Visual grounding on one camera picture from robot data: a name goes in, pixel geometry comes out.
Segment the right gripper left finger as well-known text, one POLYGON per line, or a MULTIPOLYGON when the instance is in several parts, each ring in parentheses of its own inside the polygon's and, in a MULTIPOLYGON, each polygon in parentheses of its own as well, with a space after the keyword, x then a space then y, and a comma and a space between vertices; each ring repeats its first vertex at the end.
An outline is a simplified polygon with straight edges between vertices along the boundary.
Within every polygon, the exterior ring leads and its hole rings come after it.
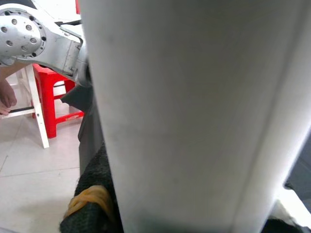
POLYGON ((108 190, 116 221, 110 221, 99 205, 88 203, 76 213, 63 218, 60 233, 124 233, 104 143, 81 175, 74 197, 93 185, 101 185, 108 190))

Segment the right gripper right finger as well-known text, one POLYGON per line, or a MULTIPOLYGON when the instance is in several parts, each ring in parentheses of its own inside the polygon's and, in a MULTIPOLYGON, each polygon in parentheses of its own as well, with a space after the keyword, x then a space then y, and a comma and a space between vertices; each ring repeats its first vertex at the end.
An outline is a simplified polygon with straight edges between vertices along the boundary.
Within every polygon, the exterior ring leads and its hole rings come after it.
POLYGON ((311 229, 297 224, 291 225, 280 219, 268 219, 262 233, 311 233, 311 229))

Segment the white plastic table leg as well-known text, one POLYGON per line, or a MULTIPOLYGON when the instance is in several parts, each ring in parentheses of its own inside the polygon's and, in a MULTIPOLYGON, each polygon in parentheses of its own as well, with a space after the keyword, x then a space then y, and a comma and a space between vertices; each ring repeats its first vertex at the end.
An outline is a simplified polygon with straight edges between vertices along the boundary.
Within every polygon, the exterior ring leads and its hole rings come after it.
POLYGON ((260 233, 311 128, 311 0, 80 0, 124 233, 260 233))

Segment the yellow rubber band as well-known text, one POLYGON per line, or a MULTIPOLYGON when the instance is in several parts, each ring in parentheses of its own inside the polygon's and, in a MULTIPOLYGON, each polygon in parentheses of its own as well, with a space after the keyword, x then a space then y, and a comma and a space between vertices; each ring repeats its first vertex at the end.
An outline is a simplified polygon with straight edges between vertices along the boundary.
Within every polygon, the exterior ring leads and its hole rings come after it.
POLYGON ((82 191, 79 195, 73 197, 69 202, 68 209, 64 214, 64 218, 76 213, 88 203, 95 203, 107 215, 108 219, 115 222, 113 200, 108 190, 101 185, 93 185, 82 191))

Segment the red plastic stool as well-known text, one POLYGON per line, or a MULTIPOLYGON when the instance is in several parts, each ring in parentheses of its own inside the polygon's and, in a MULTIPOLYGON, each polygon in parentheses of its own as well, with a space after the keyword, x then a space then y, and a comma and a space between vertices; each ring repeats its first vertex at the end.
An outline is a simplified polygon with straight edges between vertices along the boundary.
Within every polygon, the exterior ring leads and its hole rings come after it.
POLYGON ((65 93, 68 93, 75 87, 75 83, 64 76, 52 71, 49 68, 38 64, 33 65, 34 75, 39 99, 42 107, 43 118, 48 138, 56 137, 57 124, 82 117, 84 113, 78 111, 69 113, 60 117, 55 113, 55 101, 61 99, 64 95, 55 95, 54 86, 57 82, 64 82, 65 93))

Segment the white wooden stool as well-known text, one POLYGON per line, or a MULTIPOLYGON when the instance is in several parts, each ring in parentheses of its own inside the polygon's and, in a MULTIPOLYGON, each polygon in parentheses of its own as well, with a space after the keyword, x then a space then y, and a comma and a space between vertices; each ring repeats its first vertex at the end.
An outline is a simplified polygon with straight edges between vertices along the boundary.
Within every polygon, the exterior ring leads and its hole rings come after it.
POLYGON ((39 94, 36 87, 35 74, 32 65, 17 71, 13 74, 17 78, 17 83, 11 84, 11 87, 19 89, 22 94, 22 100, 27 107, 12 109, 8 115, 1 115, 0 119, 19 117, 23 115, 34 114, 40 132, 43 148, 49 147, 49 141, 43 119, 43 112, 39 100, 39 94))

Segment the person's bare foot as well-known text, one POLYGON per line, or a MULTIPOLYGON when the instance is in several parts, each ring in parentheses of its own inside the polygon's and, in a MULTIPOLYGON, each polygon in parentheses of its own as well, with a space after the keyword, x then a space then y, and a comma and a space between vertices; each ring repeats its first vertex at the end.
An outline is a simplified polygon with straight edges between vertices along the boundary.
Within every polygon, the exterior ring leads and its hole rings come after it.
POLYGON ((9 76, 26 67, 26 64, 15 62, 11 66, 0 67, 0 114, 7 116, 17 99, 13 88, 6 80, 9 76))

